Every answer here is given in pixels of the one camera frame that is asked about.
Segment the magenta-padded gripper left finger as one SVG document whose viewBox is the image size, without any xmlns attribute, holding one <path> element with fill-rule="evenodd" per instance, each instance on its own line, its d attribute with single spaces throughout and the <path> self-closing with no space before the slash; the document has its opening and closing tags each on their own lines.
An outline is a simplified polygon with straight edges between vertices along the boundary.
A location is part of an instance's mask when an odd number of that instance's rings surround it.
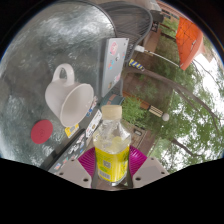
<svg viewBox="0 0 224 224">
<path fill-rule="evenodd" d="M 78 159 L 69 160 L 58 176 L 81 187 L 94 189 L 97 185 L 95 148 L 87 150 Z"/>
</svg>

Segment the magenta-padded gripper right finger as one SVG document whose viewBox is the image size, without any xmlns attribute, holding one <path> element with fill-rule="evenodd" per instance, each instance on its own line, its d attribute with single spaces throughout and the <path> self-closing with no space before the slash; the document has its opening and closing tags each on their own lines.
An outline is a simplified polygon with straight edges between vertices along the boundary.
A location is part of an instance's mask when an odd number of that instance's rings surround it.
<svg viewBox="0 0 224 224">
<path fill-rule="evenodd" d="M 168 175 L 155 157 L 147 157 L 133 146 L 129 151 L 128 187 L 140 188 Z"/>
</svg>

